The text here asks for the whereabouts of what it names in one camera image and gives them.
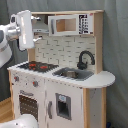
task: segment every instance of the countertop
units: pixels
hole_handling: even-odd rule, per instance
[[[62,78],[62,77],[52,75],[55,71],[57,71],[61,68],[65,68],[64,66],[59,66],[59,67],[57,67],[57,68],[55,68],[55,69],[53,69],[47,73],[39,73],[39,72],[33,72],[30,70],[17,68],[17,66],[20,66],[20,65],[25,64],[25,63],[27,63],[27,62],[9,67],[8,70],[14,70],[14,71],[19,71],[19,72],[29,73],[32,75],[41,76],[45,79],[51,79],[54,81],[65,82],[67,84],[70,84],[70,85],[73,85],[76,87],[82,87],[82,88],[103,88],[103,87],[110,86],[115,82],[115,76],[108,71],[101,71],[99,74],[94,74],[84,81],[76,81],[76,80],[72,80],[72,79],[68,79],[68,78]]]

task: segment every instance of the toy sink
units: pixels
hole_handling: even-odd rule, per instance
[[[71,78],[71,77],[65,77],[62,76],[62,73],[68,72],[68,71],[73,71],[75,73],[77,73],[77,78]],[[90,76],[92,76],[94,73],[91,71],[87,71],[87,70],[79,70],[79,69],[74,69],[74,68],[62,68],[56,72],[53,73],[54,76],[58,76],[58,77],[62,77],[62,78],[67,78],[67,79],[74,79],[74,80],[78,80],[78,81],[83,81],[86,80],[87,78],[89,78]]]

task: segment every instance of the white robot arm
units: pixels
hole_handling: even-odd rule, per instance
[[[32,23],[39,18],[33,17],[31,12],[26,10],[13,14],[10,24],[0,26],[0,68],[3,67],[12,57],[12,52],[8,41],[19,39],[19,49],[34,48],[34,42],[39,39],[33,39]]]
[[[0,128],[38,128],[38,123],[31,114],[23,114],[16,120],[0,123]]]

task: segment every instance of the oven window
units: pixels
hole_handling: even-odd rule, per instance
[[[19,95],[20,101],[20,113],[22,114],[31,114],[38,121],[38,105],[37,101],[22,95]]]

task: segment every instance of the faucet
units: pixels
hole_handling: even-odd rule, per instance
[[[79,62],[77,64],[78,69],[83,70],[83,69],[86,69],[87,68],[87,62],[86,63],[83,63],[82,62],[82,56],[83,56],[83,54],[88,54],[91,57],[91,60],[92,60],[91,64],[92,65],[95,65],[95,59],[94,59],[94,56],[92,55],[92,53],[89,52],[89,51],[82,51],[80,53]]]

